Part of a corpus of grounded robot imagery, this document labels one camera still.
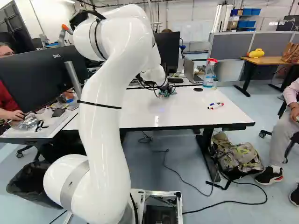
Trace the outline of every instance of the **glasses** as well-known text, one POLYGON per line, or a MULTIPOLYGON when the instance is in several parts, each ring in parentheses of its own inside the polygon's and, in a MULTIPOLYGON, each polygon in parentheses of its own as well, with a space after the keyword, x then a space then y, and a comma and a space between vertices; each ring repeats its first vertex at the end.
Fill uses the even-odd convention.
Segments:
POLYGON ((7 52, 3 55, 0 55, 0 57, 8 57, 8 56, 12 56, 12 55, 14 55, 14 52, 7 52))

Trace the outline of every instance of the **water bottle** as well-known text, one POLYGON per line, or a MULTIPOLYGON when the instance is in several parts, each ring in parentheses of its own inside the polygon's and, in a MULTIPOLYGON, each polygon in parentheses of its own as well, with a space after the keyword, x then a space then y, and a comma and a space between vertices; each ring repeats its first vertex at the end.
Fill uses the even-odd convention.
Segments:
POLYGON ((216 75, 214 73, 214 66, 217 63, 217 60, 214 58, 208 58, 206 63, 206 71, 203 81, 203 86, 212 88, 214 87, 214 79, 216 78, 216 75))

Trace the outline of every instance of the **hand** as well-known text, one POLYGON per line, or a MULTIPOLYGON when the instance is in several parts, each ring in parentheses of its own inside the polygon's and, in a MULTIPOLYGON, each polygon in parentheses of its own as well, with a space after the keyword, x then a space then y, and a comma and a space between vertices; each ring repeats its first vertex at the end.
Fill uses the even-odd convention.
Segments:
POLYGON ((24 120, 25 114, 22 111, 7 111, 6 119, 24 120))
POLYGON ((292 110, 291 110, 291 113, 290 113, 290 118, 297 122, 297 116, 299 115, 299 107, 294 107, 292 110))

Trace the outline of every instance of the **black table frame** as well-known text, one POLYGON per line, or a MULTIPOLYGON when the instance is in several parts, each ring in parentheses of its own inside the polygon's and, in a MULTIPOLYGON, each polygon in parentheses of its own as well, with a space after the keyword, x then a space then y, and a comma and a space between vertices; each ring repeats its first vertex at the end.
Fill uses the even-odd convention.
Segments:
MULTIPOLYGON (((209 171, 211 180, 219 182, 221 180, 217 166, 212 159, 212 153, 210 152, 211 139, 213 135, 214 128, 222 128, 225 131, 233 130, 245 130, 248 126, 254 126, 255 122, 251 123, 235 123, 235 124, 215 124, 215 125, 195 125, 195 126, 165 126, 165 127, 137 127, 137 128, 120 128, 121 143, 125 140, 127 132, 136 132, 136 131, 162 131, 162 130, 186 130, 191 129, 195 133, 196 142, 201 150, 203 158, 206 163, 206 167, 209 171)), ((0 138, 0 142, 12 143, 12 144, 21 144, 36 146, 37 149, 43 145, 51 142, 52 139, 31 139, 31 138, 0 138)))
POLYGON ((220 182, 221 178, 218 173, 217 165, 212 158, 213 153, 210 152, 211 140, 214 128, 222 128, 224 131, 245 130, 248 126, 254 126, 252 123, 235 123, 235 124, 215 124, 215 125, 198 125, 198 126, 166 126, 166 127, 139 127, 139 128, 121 128, 120 132, 126 134, 127 132, 136 131, 163 131, 163 130, 186 130, 191 129, 195 133, 196 142, 201 150, 202 156, 205 160, 206 168, 209 171, 211 181, 220 182))
MULTIPOLYGON (((251 78, 255 72, 255 70, 257 69, 258 66, 263 66, 263 64, 254 64, 252 62, 248 62, 248 61, 245 61, 245 63, 247 63, 248 65, 248 72, 247 72, 247 76, 245 77, 245 82, 243 84, 243 87, 240 87, 238 85, 234 85, 234 87, 239 90, 241 93, 243 93, 246 97, 250 97, 250 94, 247 92, 247 88, 248 88, 248 85, 251 81, 251 78)), ((294 81, 294 67, 297 66, 297 65, 293 65, 290 69, 290 71, 288 72, 288 74, 286 75, 281 87, 277 87, 273 84, 268 84, 270 87, 280 91, 280 92, 283 92, 285 90, 285 88, 287 86, 289 86, 291 84, 292 81, 294 81)))

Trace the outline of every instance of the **gray partition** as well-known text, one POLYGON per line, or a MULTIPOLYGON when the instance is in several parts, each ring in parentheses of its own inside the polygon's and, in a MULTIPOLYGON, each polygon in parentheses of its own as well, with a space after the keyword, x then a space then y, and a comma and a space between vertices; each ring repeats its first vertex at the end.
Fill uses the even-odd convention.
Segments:
POLYGON ((213 37, 210 57, 217 60, 237 59, 246 56, 253 33, 217 34, 213 37))
POLYGON ((299 43, 299 33, 296 33, 293 40, 292 40, 292 43, 299 43))
POLYGON ((256 33, 250 51, 261 48, 265 56, 282 56, 291 37, 291 32, 256 33))

